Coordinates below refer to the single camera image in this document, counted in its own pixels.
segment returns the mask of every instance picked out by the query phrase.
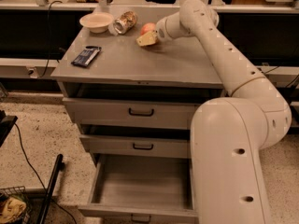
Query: can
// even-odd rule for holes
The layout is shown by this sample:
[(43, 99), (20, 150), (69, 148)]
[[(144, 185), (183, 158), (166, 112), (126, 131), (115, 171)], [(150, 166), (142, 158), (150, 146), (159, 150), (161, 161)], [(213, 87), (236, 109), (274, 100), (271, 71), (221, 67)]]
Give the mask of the can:
[(113, 27), (118, 34), (125, 34), (137, 23), (137, 15), (133, 11), (123, 13), (113, 22)]

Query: white robotic arm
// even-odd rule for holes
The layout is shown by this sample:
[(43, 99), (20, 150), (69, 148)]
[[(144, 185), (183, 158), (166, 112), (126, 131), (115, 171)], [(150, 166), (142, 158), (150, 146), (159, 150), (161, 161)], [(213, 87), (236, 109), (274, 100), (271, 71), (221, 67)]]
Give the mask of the white robotic arm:
[(218, 15), (200, 0), (156, 25), (161, 41), (196, 36), (227, 98), (195, 112), (191, 152), (201, 224), (270, 224), (259, 150), (276, 144), (291, 126), (291, 110), (273, 84), (216, 28)]

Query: concrete floor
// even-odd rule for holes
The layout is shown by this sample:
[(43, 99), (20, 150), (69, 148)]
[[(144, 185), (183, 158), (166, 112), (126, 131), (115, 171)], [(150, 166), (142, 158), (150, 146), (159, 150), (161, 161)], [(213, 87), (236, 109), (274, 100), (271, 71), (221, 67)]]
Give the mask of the concrete floor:
[[(77, 209), (86, 204), (95, 167), (78, 139), (78, 129), (65, 112), (62, 98), (11, 93), (0, 104), (8, 115), (18, 117), (23, 146), (43, 182), (48, 184), (58, 154), (64, 155), (65, 169), (59, 174), (55, 199), (78, 224), (98, 224)], [(25, 161), (18, 131), (14, 127), (0, 148), (0, 187), (24, 185), (41, 188)], [(299, 222), (299, 135), (288, 135), (280, 143), (261, 151), (264, 180), (274, 224)], [(51, 205), (46, 223), (74, 223), (62, 210)], [(123, 223), (107, 220), (106, 223)]]

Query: black wire basket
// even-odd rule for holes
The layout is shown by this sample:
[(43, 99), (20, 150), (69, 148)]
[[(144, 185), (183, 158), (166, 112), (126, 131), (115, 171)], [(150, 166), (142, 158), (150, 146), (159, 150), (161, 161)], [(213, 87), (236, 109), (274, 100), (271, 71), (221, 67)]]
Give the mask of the black wire basket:
[(6, 200), (9, 197), (13, 197), (16, 199), (19, 199), (26, 203), (25, 210), (13, 221), (10, 221), (8, 223), (14, 223), (14, 224), (27, 224), (29, 223), (30, 219), (30, 212), (31, 212), (31, 204), (29, 203), (29, 199), (26, 195), (26, 188), (24, 186), (19, 187), (12, 187), (12, 188), (4, 188), (0, 189), (0, 201)]

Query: drawer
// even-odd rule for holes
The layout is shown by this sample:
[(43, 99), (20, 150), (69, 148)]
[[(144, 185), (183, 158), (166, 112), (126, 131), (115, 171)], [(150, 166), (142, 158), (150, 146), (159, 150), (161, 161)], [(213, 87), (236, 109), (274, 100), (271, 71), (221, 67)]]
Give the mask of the drawer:
[(196, 223), (190, 160), (100, 155), (85, 217)]
[(181, 130), (190, 128), (198, 107), (194, 104), (71, 98), (64, 98), (64, 105), (72, 121), (78, 124)]
[(118, 154), (188, 159), (190, 143), (187, 140), (154, 139), (81, 135), (80, 140), (87, 152), (92, 154)]

